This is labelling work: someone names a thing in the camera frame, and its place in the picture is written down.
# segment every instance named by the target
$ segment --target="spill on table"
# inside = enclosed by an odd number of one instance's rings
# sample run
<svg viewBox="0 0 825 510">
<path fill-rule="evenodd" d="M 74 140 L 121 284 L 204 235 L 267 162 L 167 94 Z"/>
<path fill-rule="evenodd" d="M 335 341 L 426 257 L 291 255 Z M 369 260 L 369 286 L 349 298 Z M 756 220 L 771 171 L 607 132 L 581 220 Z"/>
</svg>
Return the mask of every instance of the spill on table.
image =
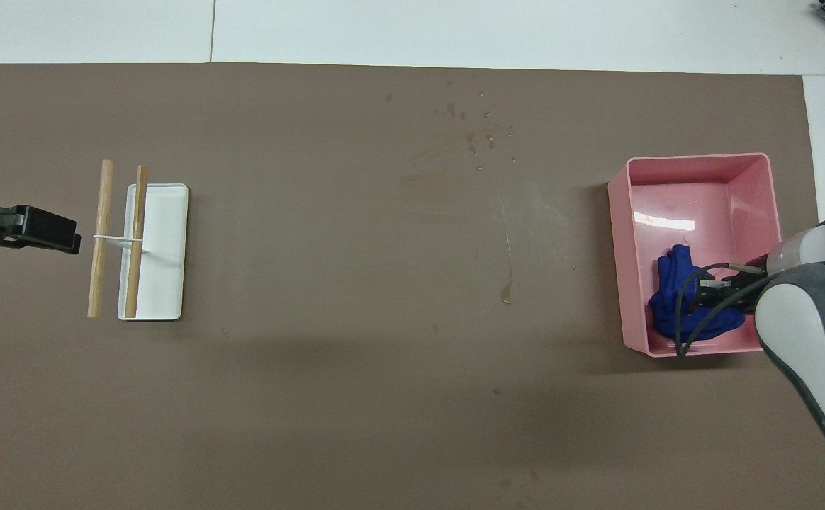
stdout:
<svg viewBox="0 0 825 510">
<path fill-rule="evenodd" d="M 462 141 L 464 141 L 464 134 L 458 130 L 432 132 L 427 142 L 428 146 L 410 156 L 409 161 L 415 164 L 415 162 L 431 161 L 431 159 L 451 154 L 459 150 Z"/>
<path fill-rule="evenodd" d="M 510 297 L 511 287 L 513 287 L 513 262 L 507 261 L 507 285 L 500 290 L 500 300 L 506 305 L 513 304 L 513 297 Z"/>
<path fill-rule="evenodd" d="M 470 143 L 470 153 L 473 156 L 478 156 L 478 150 L 475 148 L 475 133 L 471 131 L 467 132 L 466 141 Z"/>
<path fill-rule="evenodd" d="M 507 210 L 504 209 L 503 198 L 500 201 L 500 217 L 504 220 L 504 239 L 507 242 L 507 285 L 500 290 L 500 300 L 506 305 L 513 304 L 513 255 L 510 249 L 510 227 L 507 226 Z"/>
</svg>

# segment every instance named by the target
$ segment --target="pink plastic bin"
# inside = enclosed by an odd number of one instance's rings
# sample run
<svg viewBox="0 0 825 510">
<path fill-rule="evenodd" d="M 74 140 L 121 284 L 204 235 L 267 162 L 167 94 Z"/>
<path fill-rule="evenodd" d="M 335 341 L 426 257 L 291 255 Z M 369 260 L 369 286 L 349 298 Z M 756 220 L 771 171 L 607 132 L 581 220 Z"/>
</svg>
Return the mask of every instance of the pink plastic bin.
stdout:
<svg viewBox="0 0 825 510">
<path fill-rule="evenodd" d="M 652 329 L 656 259 L 675 244 L 697 266 L 752 261 L 781 242 L 772 166 L 765 154 L 633 158 L 607 185 L 624 344 L 653 358 L 674 341 Z M 733 271 L 712 271 L 721 278 Z M 762 351 L 752 317 L 691 346 L 690 355 Z"/>
</svg>

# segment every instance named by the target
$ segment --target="white tray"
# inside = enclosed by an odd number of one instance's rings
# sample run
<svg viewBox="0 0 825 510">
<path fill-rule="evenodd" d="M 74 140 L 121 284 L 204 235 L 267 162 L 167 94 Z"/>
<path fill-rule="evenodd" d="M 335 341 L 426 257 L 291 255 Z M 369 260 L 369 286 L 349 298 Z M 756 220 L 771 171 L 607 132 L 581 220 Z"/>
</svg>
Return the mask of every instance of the white tray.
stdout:
<svg viewBox="0 0 825 510">
<path fill-rule="evenodd" d="M 125 236 L 132 236 L 135 184 L 126 193 Z M 120 265 L 121 320 L 176 320 L 182 315 L 183 273 L 186 270 L 186 217 L 189 215 L 189 188 L 185 184 L 149 184 L 145 194 L 145 235 L 138 277 L 136 314 L 126 319 L 126 288 L 130 251 L 123 250 Z"/>
</svg>

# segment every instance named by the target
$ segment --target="water stain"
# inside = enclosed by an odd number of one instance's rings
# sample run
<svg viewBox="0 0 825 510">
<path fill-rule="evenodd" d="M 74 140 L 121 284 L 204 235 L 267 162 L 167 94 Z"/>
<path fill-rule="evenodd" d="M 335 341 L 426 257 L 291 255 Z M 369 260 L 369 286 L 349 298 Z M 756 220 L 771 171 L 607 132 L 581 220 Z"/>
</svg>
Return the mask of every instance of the water stain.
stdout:
<svg viewBox="0 0 825 510">
<path fill-rule="evenodd" d="M 513 262 L 507 259 L 507 285 L 500 290 L 500 300 L 506 305 L 513 304 L 513 298 L 510 297 L 513 287 Z"/>
<path fill-rule="evenodd" d="M 467 132 L 466 133 L 466 141 L 470 143 L 470 153 L 473 156 L 478 156 L 478 150 L 475 147 L 475 133 L 474 132 Z"/>
<path fill-rule="evenodd" d="M 399 183 L 395 188 L 394 199 L 402 200 L 404 203 L 422 203 L 428 201 L 439 201 L 445 203 L 446 197 L 451 194 L 456 196 L 462 188 L 467 187 L 468 180 L 461 174 L 406 174 L 399 176 Z M 423 210 L 405 211 L 416 220 L 424 220 L 428 223 L 445 223 L 454 219 L 452 214 L 433 210 L 432 208 Z"/>
<path fill-rule="evenodd" d="M 416 152 L 410 157 L 410 162 L 432 161 L 452 154 L 460 148 L 461 133 L 460 132 L 440 132 L 432 133 L 429 136 L 429 145 L 422 151 Z"/>
</svg>

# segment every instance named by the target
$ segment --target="black cable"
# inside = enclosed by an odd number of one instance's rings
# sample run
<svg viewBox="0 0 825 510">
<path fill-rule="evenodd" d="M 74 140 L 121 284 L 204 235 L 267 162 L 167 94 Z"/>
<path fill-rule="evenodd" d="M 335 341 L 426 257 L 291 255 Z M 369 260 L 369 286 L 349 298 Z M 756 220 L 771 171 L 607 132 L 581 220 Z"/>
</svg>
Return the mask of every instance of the black cable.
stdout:
<svg viewBox="0 0 825 510">
<path fill-rule="evenodd" d="M 713 309 L 711 309 L 708 312 L 708 314 L 705 315 L 704 319 L 702 319 L 702 321 L 699 322 L 695 329 L 693 329 L 693 332 L 690 333 L 690 336 L 687 338 L 687 346 L 684 348 L 684 351 L 682 353 L 678 353 L 678 358 L 684 358 L 684 356 L 687 355 L 687 353 L 690 351 L 690 345 L 693 342 L 695 342 L 697 336 L 699 336 L 699 333 L 702 332 L 705 325 L 711 322 L 711 320 L 714 319 L 714 316 L 717 316 L 719 313 L 721 313 L 721 310 L 724 310 L 727 307 L 736 304 L 737 301 L 742 300 L 743 297 L 746 297 L 747 295 L 752 294 L 757 290 L 760 290 L 760 288 L 765 287 L 766 285 L 771 283 L 772 280 L 775 280 L 777 276 L 778 274 L 773 274 L 769 277 L 763 278 L 762 280 L 756 281 L 756 283 L 747 285 L 746 287 L 737 290 L 736 293 L 730 294 L 729 297 L 724 298 L 723 301 L 714 306 Z"/>
<path fill-rule="evenodd" d="M 690 281 L 693 281 L 693 278 L 699 278 L 701 275 L 706 274 L 708 270 L 726 268 L 729 265 L 730 264 L 727 262 L 722 262 L 721 264 L 710 264 L 704 268 L 698 268 L 698 270 L 691 272 L 687 278 L 684 278 L 684 283 L 680 287 L 680 293 L 678 293 L 678 302 L 674 307 L 674 349 L 678 352 L 678 358 L 680 358 L 680 319 L 683 315 L 681 312 L 684 307 L 684 292 L 687 290 L 687 286 Z"/>
<path fill-rule="evenodd" d="M 814 262 L 814 264 L 821 264 L 821 265 L 825 266 L 825 261 Z M 687 353 L 690 351 L 690 345 L 693 342 L 695 342 L 695 340 L 697 339 L 697 336 L 699 336 L 699 333 L 702 332 L 703 327 L 705 327 L 705 325 L 707 325 L 708 322 L 711 322 L 711 320 L 714 319 L 714 316 L 716 316 L 718 313 L 720 313 L 721 310 L 724 310 L 724 309 L 726 309 L 726 307 L 729 307 L 733 304 L 736 304 L 737 301 L 739 301 L 743 297 L 746 297 L 746 295 L 753 293 L 753 291 L 756 291 L 756 290 L 759 290 L 759 288 L 765 287 L 765 285 L 768 285 L 769 283 L 771 283 L 771 281 L 775 280 L 775 278 L 780 274 L 781 274 L 781 272 L 778 272 L 776 274 L 773 274 L 771 276 L 763 278 L 762 280 L 756 281 L 756 283 L 750 284 L 747 287 L 741 288 L 740 290 L 737 290 L 736 293 L 732 294 L 731 296 L 727 297 L 725 300 L 721 301 L 716 306 L 714 306 L 713 309 L 711 309 L 708 312 L 708 314 L 705 315 L 704 319 L 702 319 L 702 321 L 699 322 L 698 326 L 695 327 L 693 332 L 690 333 L 690 336 L 687 338 L 687 346 L 684 348 L 684 351 L 681 352 L 679 344 L 678 344 L 678 346 L 676 346 L 676 348 L 678 349 L 678 359 L 684 358 L 684 356 L 687 355 Z"/>
</svg>

